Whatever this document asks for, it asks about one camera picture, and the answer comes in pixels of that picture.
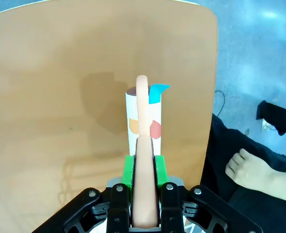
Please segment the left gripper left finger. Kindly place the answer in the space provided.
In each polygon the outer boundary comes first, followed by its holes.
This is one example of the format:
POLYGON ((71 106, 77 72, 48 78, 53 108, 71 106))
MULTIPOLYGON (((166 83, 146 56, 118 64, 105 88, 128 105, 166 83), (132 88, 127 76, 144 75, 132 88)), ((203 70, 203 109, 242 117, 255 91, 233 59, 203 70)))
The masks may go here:
POLYGON ((128 233, 135 156, 126 156, 121 181, 102 192, 86 188, 41 224, 35 233, 89 233, 105 220, 107 233, 128 233))

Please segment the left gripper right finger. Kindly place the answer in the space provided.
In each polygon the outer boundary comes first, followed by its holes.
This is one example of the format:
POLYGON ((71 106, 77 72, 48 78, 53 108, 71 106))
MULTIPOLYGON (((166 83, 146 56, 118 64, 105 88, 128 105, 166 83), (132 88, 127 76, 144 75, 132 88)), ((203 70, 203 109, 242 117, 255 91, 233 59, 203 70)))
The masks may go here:
POLYGON ((203 185, 187 190, 169 177, 164 156, 154 157, 163 233, 184 233, 188 220, 205 233, 260 233, 262 228, 203 185))

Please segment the person's right hand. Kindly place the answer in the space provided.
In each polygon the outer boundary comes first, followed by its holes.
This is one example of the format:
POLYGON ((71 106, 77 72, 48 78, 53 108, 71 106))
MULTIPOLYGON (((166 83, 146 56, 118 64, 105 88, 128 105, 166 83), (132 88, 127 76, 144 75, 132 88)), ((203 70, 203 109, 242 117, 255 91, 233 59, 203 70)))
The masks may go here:
POLYGON ((236 184, 268 194, 273 169, 261 158, 241 149, 229 160, 226 175, 236 184))

